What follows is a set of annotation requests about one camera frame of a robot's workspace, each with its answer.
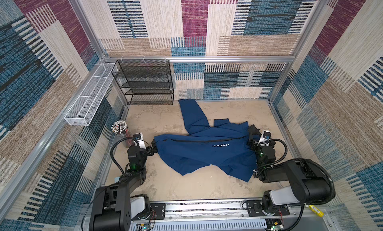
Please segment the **yellow marker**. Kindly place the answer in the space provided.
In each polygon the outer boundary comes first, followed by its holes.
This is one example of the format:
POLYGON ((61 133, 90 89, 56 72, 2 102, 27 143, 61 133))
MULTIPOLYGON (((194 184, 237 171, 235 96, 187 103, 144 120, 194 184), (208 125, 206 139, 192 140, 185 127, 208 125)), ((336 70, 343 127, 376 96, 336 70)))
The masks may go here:
POLYGON ((308 205, 308 208, 313 212, 315 213, 317 216, 319 217, 323 217, 324 216, 324 213, 319 210, 317 207, 315 207, 314 205, 308 205))

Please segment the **blue zip jacket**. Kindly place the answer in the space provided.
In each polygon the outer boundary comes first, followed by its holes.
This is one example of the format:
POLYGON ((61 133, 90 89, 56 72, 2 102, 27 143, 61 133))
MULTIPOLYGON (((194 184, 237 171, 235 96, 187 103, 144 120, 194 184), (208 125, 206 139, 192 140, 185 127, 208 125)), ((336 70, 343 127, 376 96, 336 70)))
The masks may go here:
POLYGON ((248 122, 216 119, 210 126, 194 99, 181 99, 179 105, 188 134, 155 136, 152 144, 160 158, 181 175, 214 165, 229 176, 249 182, 257 158, 248 145, 248 122))

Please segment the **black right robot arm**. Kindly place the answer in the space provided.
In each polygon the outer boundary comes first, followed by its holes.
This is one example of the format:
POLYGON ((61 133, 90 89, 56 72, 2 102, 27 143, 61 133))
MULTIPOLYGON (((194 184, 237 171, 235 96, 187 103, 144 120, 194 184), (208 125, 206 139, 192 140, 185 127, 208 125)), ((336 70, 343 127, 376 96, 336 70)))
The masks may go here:
POLYGON ((303 158, 283 161, 276 158, 276 143, 287 144, 272 138, 269 131, 260 132, 254 125, 249 126, 248 145, 256 154, 257 165, 253 177, 262 183, 287 181, 286 187, 264 192, 259 200, 246 201, 244 208, 251 217, 287 215, 289 206, 323 205, 336 196, 335 184, 330 174, 318 163, 303 158))

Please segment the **metal cup of pens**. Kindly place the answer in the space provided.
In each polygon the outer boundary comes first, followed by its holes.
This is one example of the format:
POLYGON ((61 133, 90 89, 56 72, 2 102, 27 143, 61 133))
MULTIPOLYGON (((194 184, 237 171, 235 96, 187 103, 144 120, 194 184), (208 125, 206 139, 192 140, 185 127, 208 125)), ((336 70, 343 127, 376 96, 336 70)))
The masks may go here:
POLYGON ((119 144, 123 144, 125 148, 129 148, 131 145, 137 145, 133 136, 130 134, 126 121, 118 120, 114 122, 111 126, 111 130, 118 139, 114 144, 116 147, 119 144))

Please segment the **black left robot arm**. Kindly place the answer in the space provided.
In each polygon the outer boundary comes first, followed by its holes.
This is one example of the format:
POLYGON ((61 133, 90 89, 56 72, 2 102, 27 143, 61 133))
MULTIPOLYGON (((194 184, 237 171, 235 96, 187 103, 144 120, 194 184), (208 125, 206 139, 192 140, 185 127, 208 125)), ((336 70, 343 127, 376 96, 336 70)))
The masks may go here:
POLYGON ((110 157, 120 170, 121 176, 113 184, 95 191, 94 198, 87 208, 92 209, 86 226, 89 231, 128 231, 133 219, 144 222, 140 225, 142 231, 153 228, 156 211, 152 208, 148 195, 131 194, 144 184, 147 176, 147 158, 156 152, 156 149, 143 140, 141 133, 122 138, 112 146, 110 157), (133 143, 127 150, 129 162, 123 168, 114 157, 114 150, 127 140, 133 143))

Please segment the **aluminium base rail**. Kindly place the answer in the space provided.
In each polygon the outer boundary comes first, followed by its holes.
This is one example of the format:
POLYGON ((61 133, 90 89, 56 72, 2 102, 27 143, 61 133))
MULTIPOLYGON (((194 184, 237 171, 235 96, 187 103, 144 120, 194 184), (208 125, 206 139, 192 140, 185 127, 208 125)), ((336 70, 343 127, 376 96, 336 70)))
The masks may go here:
POLYGON ((339 231, 337 220, 326 208, 319 209, 322 217, 305 208, 289 207, 288 214, 276 212, 266 216, 251 211, 247 203, 251 198, 184 201, 156 201, 153 214, 146 221, 133 220, 131 231, 282 231, 299 221, 296 231, 339 231))

